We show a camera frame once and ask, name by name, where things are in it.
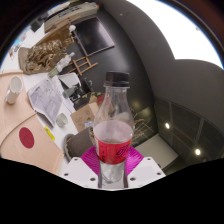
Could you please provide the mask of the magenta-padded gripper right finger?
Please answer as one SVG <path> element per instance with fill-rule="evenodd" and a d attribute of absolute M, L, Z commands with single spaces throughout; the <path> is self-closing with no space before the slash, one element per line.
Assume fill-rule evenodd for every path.
<path fill-rule="evenodd" d="M 139 188 L 165 176 L 152 157 L 144 157 L 131 147 L 125 161 L 125 175 L 128 188 Z"/>

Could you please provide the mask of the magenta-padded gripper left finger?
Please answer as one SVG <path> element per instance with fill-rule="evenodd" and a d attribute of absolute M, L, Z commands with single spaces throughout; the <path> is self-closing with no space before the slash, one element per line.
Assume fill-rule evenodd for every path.
<path fill-rule="evenodd" d="M 73 157 L 61 177 L 84 188 L 97 188 L 99 160 L 95 147 L 88 149 L 81 157 Z"/>

